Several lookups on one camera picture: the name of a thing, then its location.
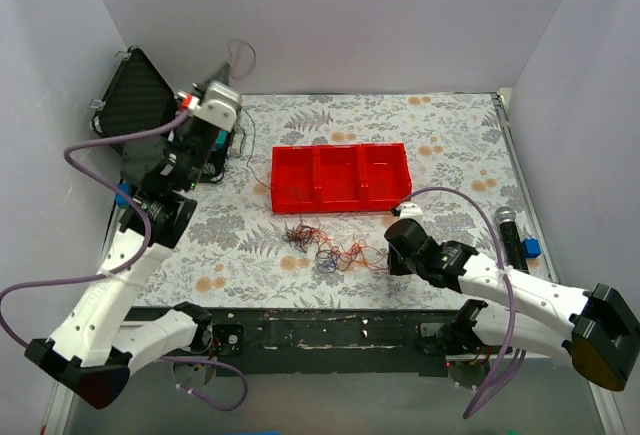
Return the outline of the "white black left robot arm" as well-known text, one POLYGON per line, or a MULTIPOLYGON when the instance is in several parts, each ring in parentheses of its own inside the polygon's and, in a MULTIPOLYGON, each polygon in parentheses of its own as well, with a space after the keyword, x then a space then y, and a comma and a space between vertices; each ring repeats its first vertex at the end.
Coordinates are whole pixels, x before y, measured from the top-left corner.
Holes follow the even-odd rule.
POLYGON ((220 132, 234 129, 241 97, 224 62, 182 98, 174 119, 158 128, 102 138, 123 149, 124 181, 112 189, 127 203, 106 257, 68 317, 25 356, 96 409, 109 406, 130 377, 179 349, 205 353, 213 341, 208 312, 189 302, 131 334, 121 329, 152 273, 171 255, 197 206, 185 194, 199 182, 220 132))

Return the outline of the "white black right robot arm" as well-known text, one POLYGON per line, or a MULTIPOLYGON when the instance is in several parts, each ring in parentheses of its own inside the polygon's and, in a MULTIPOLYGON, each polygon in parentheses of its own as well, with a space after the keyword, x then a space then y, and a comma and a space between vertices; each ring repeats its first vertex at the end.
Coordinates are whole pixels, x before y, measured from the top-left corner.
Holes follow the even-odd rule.
POLYGON ((483 345, 509 346, 568 360, 588 381, 610 391, 625 389, 639 356, 639 321, 621 293, 599 283, 592 290, 545 281, 519 270, 501 273, 475 248, 437 243, 412 219, 384 234, 390 271, 417 275, 433 287, 474 299, 484 307, 452 328, 464 352, 483 345))

